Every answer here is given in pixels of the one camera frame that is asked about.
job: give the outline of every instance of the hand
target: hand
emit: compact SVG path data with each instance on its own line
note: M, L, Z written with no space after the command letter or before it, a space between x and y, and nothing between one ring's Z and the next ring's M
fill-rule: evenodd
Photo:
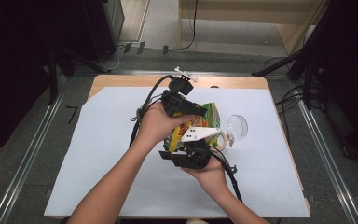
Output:
M182 168L182 170L196 178L201 187L212 198L229 190L226 182L225 170L220 161L215 157L211 157L208 165L203 169L196 170Z
M155 103L150 106L142 118L136 138L142 139L144 144L153 147L170 135L174 128L190 119L190 115L171 118L164 111L162 103Z

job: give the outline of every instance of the black stand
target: black stand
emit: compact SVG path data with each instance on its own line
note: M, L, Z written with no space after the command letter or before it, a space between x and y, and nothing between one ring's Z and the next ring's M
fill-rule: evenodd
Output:
M89 68L93 69L99 73L107 73L108 70L106 68L100 67L97 64L91 62L90 60L76 54L74 51L67 47L57 45L51 45L48 53L48 75L50 82L50 100L48 102L51 105L58 95L58 84L57 84L57 65L62 70L65 76L73 76L75 72L75 68L72 65L69 57L74 58Z
M279 62L273 64L272 66L261 70L259 72L252 73L254 77L263 77L269 73L277 70L278 68L287 65L290 62L294 62L293 66L290 68L287 76L290 80L298 80L301 75L305 72L305 83L304 83L304 103L307 106L307 109L310 110L310 88L312 84L312 78L317 72L316 67L316 46L320 45L320 42L323 41L321 36L328 34L328 23L332 20L332 17L336 14L336 11L339 8L339 1L331 1L328 9L325 11L323 17L319 21L319 24L316 26L313 33L310 35L310 38L304 44L304 46L297 51L296 53L280 60Z

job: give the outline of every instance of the power cord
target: power cord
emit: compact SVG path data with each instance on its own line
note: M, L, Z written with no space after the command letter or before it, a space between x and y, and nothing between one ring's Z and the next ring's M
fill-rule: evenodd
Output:
M152 99L152 95L154 93L154 91L156 90L156 88L159 86L159 84L167 79L167 78L170 78L170 79L173 79L174 76L172 75L167 75L167 76L164 76L162 78L160 78L158 80L158 82L154 85L153 89L149 92L149 95L147 95L146 97L146 100L144 102L144 104L142 105L141 108L139 108L137 111L136 111L136 122L135 122L135 125L133 126L133 130L132 130L132 135L131 135L131 140L130 140L130 145L132 145L132 142L133 140L135 140L135 137L136 137L136 134L138 133L138 129L139 129L139 125L141 124L141 120L142 118L144 117L145 113L147 112L147 109L149 108L149 103Z
M286 57L273 57L273 58L270 58L270 59L266 60L264 62L264 69L267 68L267 63L269 63L270 61L275 60L275 59L283 59L283 58L286 58ZM290 67L289 67L288 64L286 64L286 68L287 68L287 70L290 70Z
M188 7L188 13L190 13L190 0L187 0L187 7ZM193 28L193 26L191 25L191 19L190 18L188 18L188 25L190 26L190 29L193 32L193 36L196 36L196 28L195 27ZM196 43L196 47L194 49L196 49L199 44L197 43L196 40L194 40L194 42Z
M196 8L194 9L193 28L192 28L192 30L193 30L193 38L191 39L191 42L190 42L189 45L187 45L185 48L182 48L182 49L179 49L179 50L185 50L185 49L190 48L190 46L194 42L194 39L196 38L196 19L197 19L197 7L198 7L198 5L199 5L199 0L196 0Z
M231 184L232 184L232 187L234 188L234 191L235 191L235 194L238 198L238 200L240 200L242 202L242 197L241 197L241 193L240 193L240 190L238 188L238 182L237 180L235 179L234 177L234 173L232 172L231 170L231 167L229 166L226 158L220 158L219 156L217 156L215 153L213 153L212 151L210 150L205 150L203 148L191 148L193 149L194 151L198 151L200 153L208 153L209 155L213 156L214 158L216 158L218 161L220 161L220 163L222 164L223 166L223 169L225 169L229 179L231 180Z
M97 64L99 64L100 66L104 67L104 68L107 70L107 72L111 72L112 70L118 68L118 67L120 66L120 58L118 58L118 55L117 55L117 54L118 54L118 52L121 51L122 49L124 49L124 48L119 48L119 49L117 49L117 50L115 51L115 55L116 55L116 58L117 58L117 64L116 64L116 66L114 66L114 67L107 67L107 66L103 65L102 63L97 63Z
M297 89L304 88L304 87L305 86L296 86L296 87L292 88L290 91L288 91L283 96L283 98L280 102L275 103L276 106L282 105L281 111L278 112L278 115L280 117L282 117L282 119L283 119L284 132L286 134L286 139L287 139L287 143L289 146L290 146L290 133L289 133L289 125L288 125L287 119L286 119L286 112L289 111L290 109L294 108L301 100L304 99L304 93L300 92L300 93L293 94L291 96L288 96L288 95L290 94L290 92L297 90ZM311 87L311 88L315 89L315 90L321 90L321 88L319 88L319 87ZM324 110L324 108L322 106L315 106L311 103L312 101L315 101L315 100L321 100L319 93L312 93L310 95L310 106L314 109Z

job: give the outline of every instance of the snack bag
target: snack bag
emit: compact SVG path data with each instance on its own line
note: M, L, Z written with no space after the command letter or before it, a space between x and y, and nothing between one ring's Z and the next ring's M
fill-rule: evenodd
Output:
M209 128L220 128L220 117L219 112L215 103L209 103L202 105L208 109L205 116L193 116L193 118L176 127L173 132L164 139L164 148L169 152L174 152L177 148L182 147L181 142L182 136L185 134L189 127L209 127ZM220 133L212 135L206 138L206 142L213 147L217 147L217 137Z

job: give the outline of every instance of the forearm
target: forearm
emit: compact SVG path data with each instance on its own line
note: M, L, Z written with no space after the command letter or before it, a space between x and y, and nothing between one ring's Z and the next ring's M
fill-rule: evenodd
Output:
M228 189L219 193L210 194L210 196L235 224L267 223L266 220L238 200Z
M148 148L134 142L117 164L86 195L69 223L114 223Z

